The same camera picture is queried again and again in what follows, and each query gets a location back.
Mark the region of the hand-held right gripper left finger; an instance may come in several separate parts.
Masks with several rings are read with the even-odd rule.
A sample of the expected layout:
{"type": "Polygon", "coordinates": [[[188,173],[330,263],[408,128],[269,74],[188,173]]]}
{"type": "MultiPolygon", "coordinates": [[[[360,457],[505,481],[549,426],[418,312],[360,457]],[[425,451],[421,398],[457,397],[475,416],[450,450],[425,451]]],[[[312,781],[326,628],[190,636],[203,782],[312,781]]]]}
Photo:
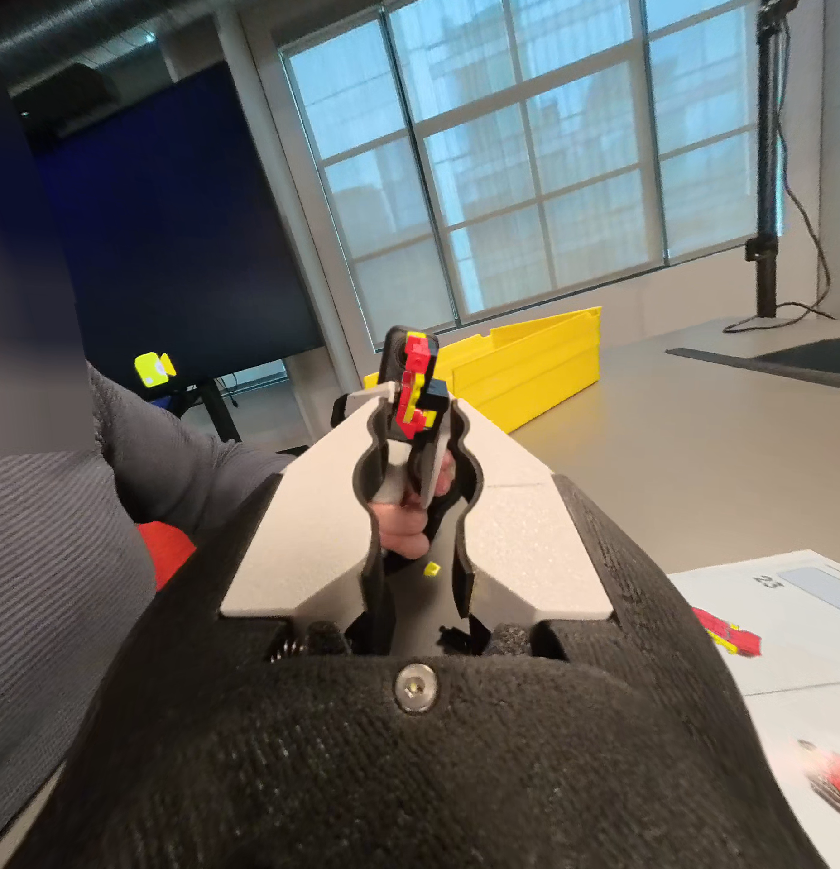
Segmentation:
{"type": "Polygon", "coordinates": [[[369,515],[349,527],[352,494],[332,480],[336,441],[331,432],[286,468],[221,602],[226,618],[275,617],[305,633],[318,621],[346,633],[364,620],[370,639],[394,634],[394,599],[384,575],[363,575],[369,515]]]}

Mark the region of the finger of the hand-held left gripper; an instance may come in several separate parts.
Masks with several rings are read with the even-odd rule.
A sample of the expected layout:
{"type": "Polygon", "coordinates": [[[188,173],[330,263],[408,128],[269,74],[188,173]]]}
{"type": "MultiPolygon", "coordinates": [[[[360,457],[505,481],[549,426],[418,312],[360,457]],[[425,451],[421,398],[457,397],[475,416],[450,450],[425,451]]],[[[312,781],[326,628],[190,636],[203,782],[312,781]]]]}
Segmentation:
{"type": "Polygon", "coordinates": [[[429,507],[448,449],[451,407],[436,413],[433,424],[416,434],[412,446],[412,487],[421,507],[429,507]]]}
{"type": "Polygon", "coordinates": [[[393,381],[378,383],[371,388],[364,388],[348,394],[344,402],[344,416],[348,418],[360,407],[371,402],[373,407],[379,407],[383,401],[384,410],[389,414],[394,409],[398,384],[393,381]]]}

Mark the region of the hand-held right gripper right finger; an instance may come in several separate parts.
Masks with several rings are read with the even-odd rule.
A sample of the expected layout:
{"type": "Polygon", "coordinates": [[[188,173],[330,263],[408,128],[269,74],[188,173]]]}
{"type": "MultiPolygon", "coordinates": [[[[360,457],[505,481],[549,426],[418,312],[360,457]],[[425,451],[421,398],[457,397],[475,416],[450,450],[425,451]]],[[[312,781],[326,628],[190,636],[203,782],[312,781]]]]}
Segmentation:
{"type": "Polygon", "coordinates": [[[464,399],[452,451],[467,502],[456,522],[454,597],[480,623],[605,621],[610,598],[551,469],[464,399]]]}

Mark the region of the red yellow lego model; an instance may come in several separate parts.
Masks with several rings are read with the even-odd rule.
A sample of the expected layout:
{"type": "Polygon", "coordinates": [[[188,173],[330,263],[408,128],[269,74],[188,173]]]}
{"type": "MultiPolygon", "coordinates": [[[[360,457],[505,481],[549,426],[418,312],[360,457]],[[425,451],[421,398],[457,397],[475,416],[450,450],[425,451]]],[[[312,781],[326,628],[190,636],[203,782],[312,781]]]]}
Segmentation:
{"type": "Polygon", "coordinates": [[[407,332],[403,373],[395,395],[394,426],[415,447],[436,437],[450,404],[446,382],[435,377],[438,350],[434,335],[407,332]]]}

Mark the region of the person's left forearm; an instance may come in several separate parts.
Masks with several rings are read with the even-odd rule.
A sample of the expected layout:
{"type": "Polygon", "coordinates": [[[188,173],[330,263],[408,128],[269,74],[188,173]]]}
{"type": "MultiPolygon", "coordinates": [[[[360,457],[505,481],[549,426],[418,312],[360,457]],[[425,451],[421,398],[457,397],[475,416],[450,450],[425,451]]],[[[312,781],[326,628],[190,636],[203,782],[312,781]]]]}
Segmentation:
{"type": "Polygon", "coordinates": [[[121,504],[137,524],[175,527],[199,545],[295,460],[188,427],[90,364],[88,378],[102,455],[121,504]]]}

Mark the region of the person's left hand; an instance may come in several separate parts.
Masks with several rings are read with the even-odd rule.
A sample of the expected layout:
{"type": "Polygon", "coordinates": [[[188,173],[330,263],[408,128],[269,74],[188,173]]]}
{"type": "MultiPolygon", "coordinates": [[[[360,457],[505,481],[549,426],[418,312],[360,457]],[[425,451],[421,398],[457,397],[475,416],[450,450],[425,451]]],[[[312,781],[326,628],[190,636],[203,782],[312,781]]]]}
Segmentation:
{"type": "Polygon", "coordinates": [[[427,505],[410,482],[404,463],[388,465],[369,506],[377,519],[383,550],[408,560],[427,555],[431,545],[425,532],[427,505]]]}

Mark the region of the yellow plastic bin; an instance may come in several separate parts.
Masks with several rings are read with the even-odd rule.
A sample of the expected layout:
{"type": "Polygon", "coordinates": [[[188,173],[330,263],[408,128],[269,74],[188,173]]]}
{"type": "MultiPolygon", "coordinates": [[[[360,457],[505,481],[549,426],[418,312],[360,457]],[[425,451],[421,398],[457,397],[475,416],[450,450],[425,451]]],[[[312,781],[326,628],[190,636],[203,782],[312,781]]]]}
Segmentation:
{"type": "Polygon", "coordinates": [[[442,343],[434,375],[511,434],[598,381],[600,320],[594,307],[442,343]]]}

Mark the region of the red fabric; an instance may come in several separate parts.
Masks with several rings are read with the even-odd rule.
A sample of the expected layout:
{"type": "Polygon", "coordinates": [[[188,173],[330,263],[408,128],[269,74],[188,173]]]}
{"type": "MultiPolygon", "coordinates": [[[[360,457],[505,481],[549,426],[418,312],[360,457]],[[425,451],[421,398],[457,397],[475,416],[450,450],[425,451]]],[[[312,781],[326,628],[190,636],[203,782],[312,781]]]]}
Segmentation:
{"type": "Polygon", "coordinates": [[[160,592],[197,547],[179,528],[163,522],[139,524],[137,530],[154,566],[155,590],[160,592]]]}

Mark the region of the large grid window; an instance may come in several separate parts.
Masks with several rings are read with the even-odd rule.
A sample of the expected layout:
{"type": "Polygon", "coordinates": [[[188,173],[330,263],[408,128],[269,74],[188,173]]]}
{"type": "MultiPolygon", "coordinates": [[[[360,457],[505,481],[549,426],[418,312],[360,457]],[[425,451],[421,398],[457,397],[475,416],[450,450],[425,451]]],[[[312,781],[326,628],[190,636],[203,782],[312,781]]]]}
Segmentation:
{"type": "Polygon", "coordinates": [[[756,7],[391,2],[285,46],[371,347],[754,233],[756,7]]]}

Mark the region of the large dark display screen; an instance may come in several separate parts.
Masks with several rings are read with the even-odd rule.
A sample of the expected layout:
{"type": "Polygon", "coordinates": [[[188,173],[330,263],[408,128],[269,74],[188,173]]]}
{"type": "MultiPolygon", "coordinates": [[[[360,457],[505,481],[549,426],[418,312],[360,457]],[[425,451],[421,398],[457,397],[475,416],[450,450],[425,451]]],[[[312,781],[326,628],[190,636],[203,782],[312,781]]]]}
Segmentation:
{"type": "Polygon", "coordinates": [[[80,63],[13,98],[55,216],[84,353],[240,440],[219,380],[323,345],[242,111],[217,62],[126,108],[80,63]]]}

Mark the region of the person's grey sweater torso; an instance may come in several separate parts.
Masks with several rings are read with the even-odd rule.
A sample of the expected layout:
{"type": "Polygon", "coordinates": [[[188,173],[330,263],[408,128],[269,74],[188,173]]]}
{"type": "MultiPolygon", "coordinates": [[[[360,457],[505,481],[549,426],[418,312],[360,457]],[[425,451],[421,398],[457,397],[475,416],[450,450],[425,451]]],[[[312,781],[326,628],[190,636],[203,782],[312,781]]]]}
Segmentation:
{"type": "Polygon", "coordinates": [[[0,458],[0,833],[61,764],[153,596],[98,450],[0,458]]]}

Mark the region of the open instruction booklet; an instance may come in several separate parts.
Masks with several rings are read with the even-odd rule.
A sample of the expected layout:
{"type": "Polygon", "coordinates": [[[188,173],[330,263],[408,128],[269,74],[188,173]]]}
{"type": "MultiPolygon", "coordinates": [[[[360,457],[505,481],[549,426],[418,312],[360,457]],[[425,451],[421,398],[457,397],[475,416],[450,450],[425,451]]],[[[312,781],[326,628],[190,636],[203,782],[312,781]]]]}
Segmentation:
{"type": "Polygon", "coordinates": [[[672,573],[796,819],[840,868],[840,563],[801,550],[672,573]]]}

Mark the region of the dark ceiling duct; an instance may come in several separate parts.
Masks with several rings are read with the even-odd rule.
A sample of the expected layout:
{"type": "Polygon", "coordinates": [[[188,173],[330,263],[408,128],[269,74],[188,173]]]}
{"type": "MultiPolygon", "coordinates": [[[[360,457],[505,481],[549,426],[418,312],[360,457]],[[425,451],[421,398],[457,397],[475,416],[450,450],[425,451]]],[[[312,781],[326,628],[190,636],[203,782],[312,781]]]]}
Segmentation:
{"type": "Polygon", "coordinates": [[[134,49],[220,10],[272,12],[303,35],[374,5],[337,1],[72,1],[0,2],[0,69],[21,80],[78,57],[107,58],[134,49]]]}

